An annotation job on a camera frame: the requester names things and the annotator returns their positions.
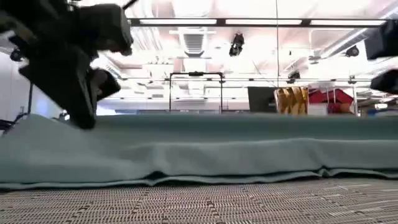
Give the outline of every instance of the ceiling beam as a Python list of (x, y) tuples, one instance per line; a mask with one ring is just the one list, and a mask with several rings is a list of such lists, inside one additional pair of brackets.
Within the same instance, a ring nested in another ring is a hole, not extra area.
[(324, 18), (130, 18), (132, 27), (375, 28), (387, 19)]

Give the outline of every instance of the black object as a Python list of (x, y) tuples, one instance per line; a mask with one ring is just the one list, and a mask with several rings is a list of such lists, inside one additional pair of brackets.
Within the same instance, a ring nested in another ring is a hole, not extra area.
[(294, 71), (294, 72), (290, 73), (290, 74), (287, 76), (287, 78), (294, 78), (294, 79), (300, 78), (300, 72), (299, 72), (299, 71)]
[(40, 88), (71, 121), (84, 129), (95, 125), (98, 100), (120, 90), (104, 70), (92, 70), (97, 50), (131, 54), (133, 39), (124, 10), (115, 4), (71, 8), (66, 0), (0, 1), (2, 30), (17, 35), (13, 60), (27, 58), (20, 73)]
[(21, 51), (18, 49), (14, 49), (11, 54), (10, 54), (10, 59), (13, 60), (14, 62), (20, 62), (22, 61), (22, 54)]
[(350, 47), (346, 51), (346, 57), (357, 57), (359, 55), (359, 49), (357, 48), (356, 45)]
[(294, 84), (295, 82), (296, 82), (295, 78), (291, 78), (291, 79), (286, 81), (287, 84)]
[(204, 72), (188, 72), (188, 75), (190, 77), (202, 77), (205, 75)]
[(365, 40), (368, 60), (398, 55), (398, 21), (385, 22)]
[(124, 6), (123, 6), (123, 10), (128, 9), (129, 7), (131, 7), (134, 3), (138, 2), (138, 0), (130, 0), (128, 1)]
[(242, 46), (244, 45), (243, 34), (235, 34), (234, 39), (229, 49), (229, 56), (238, 56), (242, 52)]
[(398, 70), (389, 70), (372, 79), (371, 89), (398, 94)]
[(27, 113), (20, 113), (17, 115), (14, 121), (7, 121), (0, 119), (0, 131), (4, 131), (3, 134), (7, 134), (7, 132), (14, 127), (18, 123), (18, 121), (24, 116), (28, 115)]
[(275, 87), (249, 86), (249, 107), (252, 113), (276, 113)]
[(33, 83), (29, 83), (29, 95), (27, 101), (27, 114), (32, 112), (32, 100), (33, 100)]

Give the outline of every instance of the white wall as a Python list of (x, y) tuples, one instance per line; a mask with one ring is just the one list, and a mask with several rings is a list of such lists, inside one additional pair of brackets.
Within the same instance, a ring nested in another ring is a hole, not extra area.
[[(18, 63), (0, 52), (0, 119), (13, 120), (21, 106), (27, 112), (29, 82), (19, 74)], [(33, 89), (32, 113), (58, 117), (61, 109), (37, 87)]]

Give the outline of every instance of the metal pole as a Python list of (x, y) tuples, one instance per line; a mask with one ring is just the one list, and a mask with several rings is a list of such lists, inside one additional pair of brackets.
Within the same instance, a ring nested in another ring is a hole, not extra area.
[(356, 97), (356, 87), (353, 85), (353, 95), (354, 95), (354, 113), (355, 116), (358, 116), (358, 101)]
[(29, 98), (28, 98), (28, 102), (27, 102), (27, 114), (30, 114), (32, 112), (32, 98), (33, 98), (33, 83), (30, 82)]
[[(278, 14), (279, 10), (278, 10), (278, 0), (275, 0), (275, 15), (276, 18), (279, 18), (279, 14)], [(276, 83), (276, 87), (279, 87), (279, 76), (280, 76), (280, 66), (279, 66), (279, 21), (276, 20), (276, 62), (278, 64), (277, 67), (277, 83)]]
[(169, 113), (172, 112), (172, 77), (173, 77), (173, 73), (170, 73), (170, 77), (169, 77)]
[(329, 88), (326, 87), (326, 97), (328, 98), (328, 106), (329, 106)]
[[(176, 75), (188, 75), (187, 73), (175, 73)], [(205, 75), (217, 75), (217, 73), (205, 73)], [(139, 80), (139, 81), (146, 81), (146, 80), (152, 80), (154, 82), (164, 82), (168, 81), (168, 78), (155, 78), (155, 79), (150, 79), (150, 78), (126, 78), (128, 80)], [(250, 82), (277, 82), (277, 78), (223, 78), (224, 81), (226, 82), (242, 82), (242, 81), (250, 81)], [(280, 82), (286, 82), (289, 81), (289, 78), (280, 78)], [(191, 82), (194, 81), (206, 81), (206, 78), (202, 79), (194, 79), (191, 80)], [(218, 78), (211, 78), (211, 81), (220, 81)], [(353, 81), (353, 82), (371, 82), (371, 79), (347, 79), (347, 78), (342, 78), (342, 79), (336, 79), (336, 80), (327, 80), (327, 79), (317, 79), (317, 78), (301, 78), (295, 80), (296, 82), (348, 82), (348, 81)]]
[(333, 88), (333, 100), (336, 103), (336, 88)]
[(221, 87), (221, 90), (220, 90), (221, 91), (221, 93), (220, 93), (220, 96), (221, 96), (221, 99), (220, 99), (221, 110), (220, 110), (220, 113), (222, 114), (223, 113), (223, 107), (224, 107), (224, 100), (223, 100), (223, 98), (224, 98), (223, 97), (223, 82), (224, 82), (223, 76), (224, 75), (222, 73), (220, 73), (219, 76), (220, 76), (220, 79), (221, 79), (221, 81), (220, 81), (221, 82), (221, 86), (220, 86)]

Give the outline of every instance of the ceiling-mounted camera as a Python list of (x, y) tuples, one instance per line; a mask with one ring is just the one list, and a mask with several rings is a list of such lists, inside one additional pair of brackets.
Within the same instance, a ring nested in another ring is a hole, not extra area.
[(240, 33), (235, 34), (234, 39), (231, 44), (231, 48), (229, 49), (229, 56), (231, 56), (231, 57), (238, 56), (242, 52), (243, 45), (244, 45), (243, 34), (240, 34)]
[(347, 51), (345, 56), (346, 57), (356, 57), (359, 55), (359, 49), (357, 48), (356, 45), (350, 47)]
[(296, 81), (296, 79), (301, 78), (300, 77), (300, 72), (298, 70), (295, 70), (295, 71), (291, 72), (290, 74), (288, 74), (287, 78), (289, 80), (287, 80), (286, 83), (287, 84), (293, 84)]

